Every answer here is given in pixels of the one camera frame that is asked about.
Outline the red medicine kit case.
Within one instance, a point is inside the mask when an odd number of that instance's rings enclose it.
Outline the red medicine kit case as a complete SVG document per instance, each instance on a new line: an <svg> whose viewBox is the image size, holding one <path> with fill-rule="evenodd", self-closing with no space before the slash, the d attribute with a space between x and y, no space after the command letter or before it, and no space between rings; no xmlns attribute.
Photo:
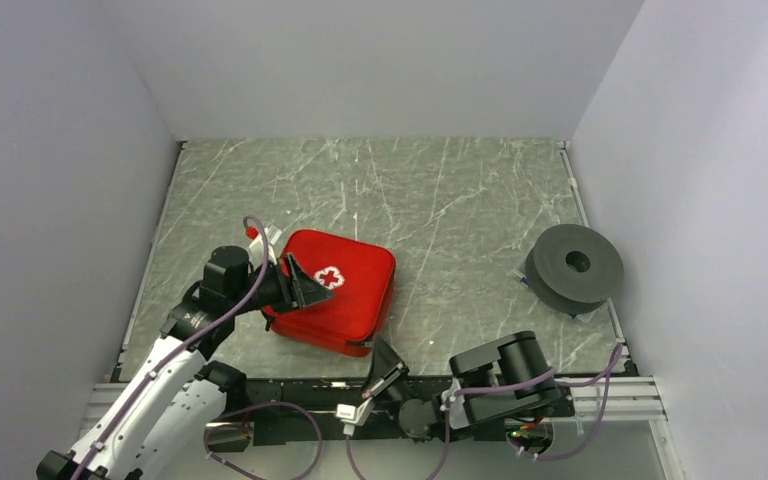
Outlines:
<svg viewBox="0 0 768 480"><path fill-rule="evenodd" d="M388 314L395 285L396 258L385 247L335 234L297 230L282 251L333 297L302 310L262 313L281 336L350 357L372 350Z"/></svg>

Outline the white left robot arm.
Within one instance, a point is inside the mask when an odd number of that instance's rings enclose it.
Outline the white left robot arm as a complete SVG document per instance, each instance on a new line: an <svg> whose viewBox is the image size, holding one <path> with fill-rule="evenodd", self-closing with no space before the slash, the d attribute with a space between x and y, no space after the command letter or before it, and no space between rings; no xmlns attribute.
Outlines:
<svg viewBox="0 0 768 480"><path fill-rule="evenodd" d="M295 312L334 296L293 255L261 259L254 264L238 246L215 249L132 381L67 452L43 457L37 478L150 479L188 434L217 417L239 417L249 400L246 376L211 358L235 318L265 308Z"/></svg>

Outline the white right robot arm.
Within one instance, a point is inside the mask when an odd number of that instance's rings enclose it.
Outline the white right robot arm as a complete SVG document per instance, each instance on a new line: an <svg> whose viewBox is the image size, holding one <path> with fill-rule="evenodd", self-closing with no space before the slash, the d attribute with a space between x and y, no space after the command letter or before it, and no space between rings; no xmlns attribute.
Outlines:
<svg viewBox="0 0 768 480"><path fill-rule="evenodd" d="M383 411L408 438L453 439L477 427L516 416L537 418L563 398L531 331L504 336L454 355L441 389L422 393L410 384L406 361L383 338L375 339L362 402L344 420L348 435Z"/></svg>

